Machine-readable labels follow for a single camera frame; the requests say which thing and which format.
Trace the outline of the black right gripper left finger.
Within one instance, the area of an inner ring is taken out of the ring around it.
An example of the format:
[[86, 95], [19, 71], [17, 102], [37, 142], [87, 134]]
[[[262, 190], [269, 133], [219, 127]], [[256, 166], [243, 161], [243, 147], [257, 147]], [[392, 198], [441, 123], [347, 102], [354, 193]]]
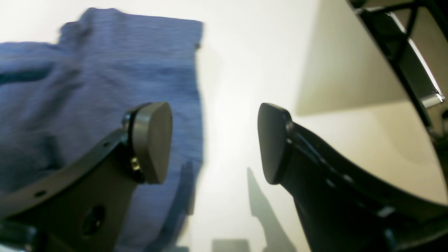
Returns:
[[129, 110], [77, 161], [1, 198], [2, 252], [112, 252], [139, 184], [162, 184], [173, 132], [168, 102]]

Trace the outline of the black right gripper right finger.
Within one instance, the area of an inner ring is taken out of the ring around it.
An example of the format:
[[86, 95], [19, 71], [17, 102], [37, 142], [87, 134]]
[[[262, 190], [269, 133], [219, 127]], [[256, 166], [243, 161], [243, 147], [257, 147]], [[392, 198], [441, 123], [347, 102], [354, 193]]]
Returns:
[[262, 103], [257, 118], [269, 184], [292, 196], [312, 252], [446, 252], [447, 206], [363, 170], [288, 110]]

